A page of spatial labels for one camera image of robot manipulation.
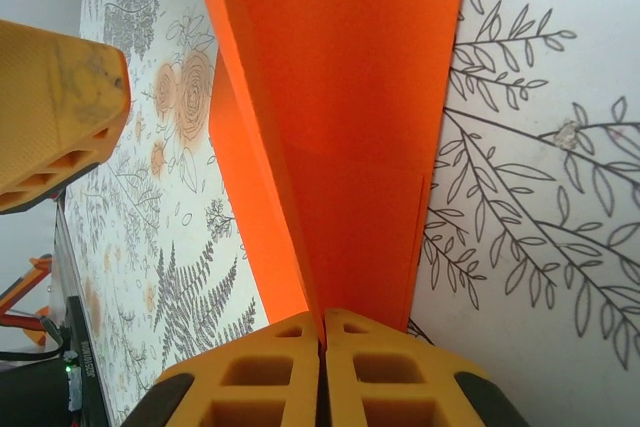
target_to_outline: yellow plastic block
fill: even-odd
[[[111,155],[130,108],[117,49],[0,21],[0,213]]]
[[[487,378],[475,364],[345,310],[325,323],[333,427],[485,425],[454,378]]]
[[[166,425],[312,427],[319,364],[311,314],[278,322],[167,369],[156,385],[180,374],[194,379]]]

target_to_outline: black rubber pad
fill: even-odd
[[[194,380],[193,375],[178,374],[154,385],[121,427],[164,427]]]
[[[470,372],[458,372],[455,379],[487,427],[529,427],[513,404],[493,382]]]

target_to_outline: yellow honeycomb block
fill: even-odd
[[[475,364],[345,310],[325,324],[333,427],[485,425],[454,377]]]
[[[167,369],[122,427],[526,427],[475,364],[345,310],[298,314]]]
[[[117,49],[0,21],[0,213],[24,210],[111,155],[130,108]]]
[[[125,425],[313,427],[319,364],[311,314],[298,314],[170,367],[156,386],[192,379],[170,420],[136,419],[134,410]],[[161,393],[149,402],[156,413],[170,404]]]

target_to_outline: fern print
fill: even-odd
[[[212,240],[208,241],[198,261],[182,267],[176,266],[174,245],[166,266],[162,251],[160,253],[154,330],[161,322],[164,324],[162,369],[167,362],[180,362],[253,331],[254,299],[238,319],[218,329],[236,280],[237,259],[215,286],[205,288],[211,276],[213,245]]]

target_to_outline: orange plastic part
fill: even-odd
[[[38,309],[35,312],[35,315],[38,317],[45,317],[49,315],[49,307],[45,305]],[[47,343],[47,333],[44,332],[44,327],[42,327],[42,330],[22,329],[22,332],[24,332],[24,335],[29,337],[34,344],[39,345],[40,347],[44,347]]]
[[[311,427],[319,370],[317,332],[303,313],[167,369],[156,384],[195,380],[162,425]]]
[[[0,321],[5,313],[16,305],[36,285],[51,273],[51,257],[29,259],[31,269],[5,292],[0,293]]]
[[[48,198],[115,147],[131,104],[114,47],[0,21],[0,214]]]
[[[304,295],[321,332],[330,307],[406,328],[459,0],[205,1],[211,137],[269,320]]]

